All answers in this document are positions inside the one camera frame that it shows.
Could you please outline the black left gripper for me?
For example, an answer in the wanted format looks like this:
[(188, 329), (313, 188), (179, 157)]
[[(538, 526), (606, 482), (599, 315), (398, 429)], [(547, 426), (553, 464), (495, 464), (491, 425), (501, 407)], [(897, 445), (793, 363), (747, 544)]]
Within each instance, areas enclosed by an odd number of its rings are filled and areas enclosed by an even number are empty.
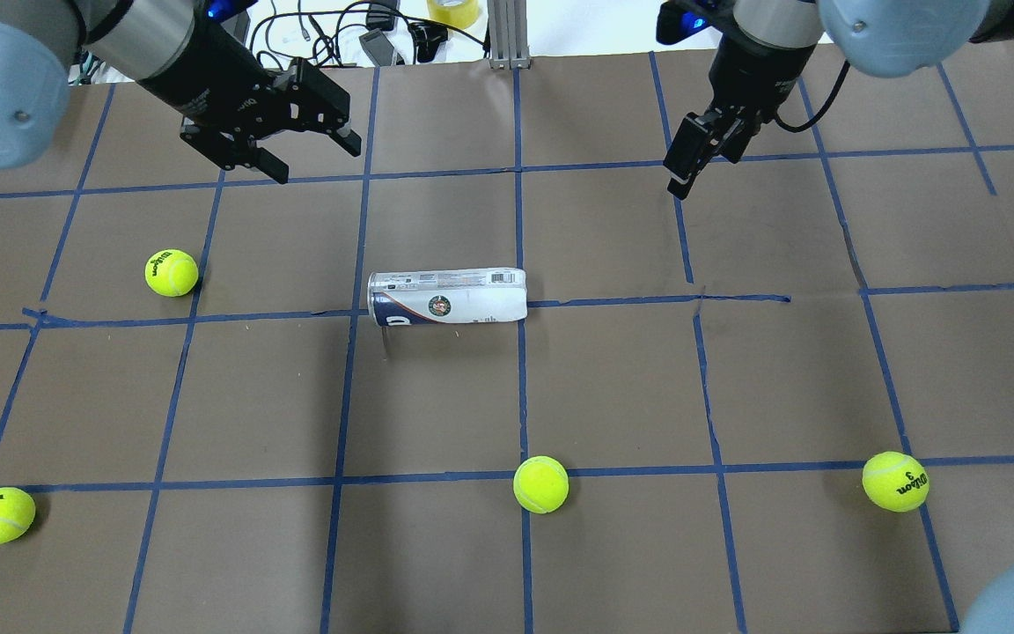
[(282, 131), (325, 134), (351, 157), (362, 153), (350, 93), (318, 65), (294, 59), (274, 77), (206, 16), (193, 17), (168, 67), (137, 83), (182, 113), (182, 140), (221, 170), (243, 167), (286, 184), (289, 165), (254, 141)]

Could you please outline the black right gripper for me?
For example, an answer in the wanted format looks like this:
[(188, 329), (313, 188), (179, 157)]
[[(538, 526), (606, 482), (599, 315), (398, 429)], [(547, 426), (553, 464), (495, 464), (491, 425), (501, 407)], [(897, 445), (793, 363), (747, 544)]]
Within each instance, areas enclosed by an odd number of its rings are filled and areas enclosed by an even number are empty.
[(788, 99), (810, 57), (809, 47), (771, 48), (725, 36), (709, 69), (713, 96), (708, 112), (689, 113), (665, 153), (664, 168), (671, 175), (667, 191), (677, 200), (687, 199), (696, 177), (715, 157), (716, 141), (721, 156), (740, 161)]

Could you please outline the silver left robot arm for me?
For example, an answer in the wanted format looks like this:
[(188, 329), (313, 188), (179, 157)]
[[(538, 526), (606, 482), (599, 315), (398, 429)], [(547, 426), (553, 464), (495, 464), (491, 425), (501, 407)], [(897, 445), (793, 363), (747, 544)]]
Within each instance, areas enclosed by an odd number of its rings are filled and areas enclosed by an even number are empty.
[(262, 67), (225, 27), (246, 1), (0, 1), (0, 169), (39, 159), (67, 111), (74, 56), (85, 51), (182, 113), (182, 140), (218, 168), (286, 183), (259, 142), (325, 134), (362, 151), (349, 92), (318, 65)]

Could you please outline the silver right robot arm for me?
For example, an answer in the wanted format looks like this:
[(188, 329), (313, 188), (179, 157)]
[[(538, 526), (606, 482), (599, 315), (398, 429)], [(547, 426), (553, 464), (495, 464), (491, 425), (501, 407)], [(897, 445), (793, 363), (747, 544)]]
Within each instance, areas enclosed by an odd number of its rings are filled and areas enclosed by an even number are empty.
[[(738, 162), (765, 125), (801, 133), (832, 108), (850, 70), (906, 77), (968, 43), (1014, 40), (1014, 1), (665, 1), (656, 39), (672, 45), (707, 29), (721, 39), (709, 66), (712, 100), (673, 133), (664, 168), (684, 200), (716, 158)], [(804, 123), (781, 117), (821, 37), (844, 62), (825, 103)]]

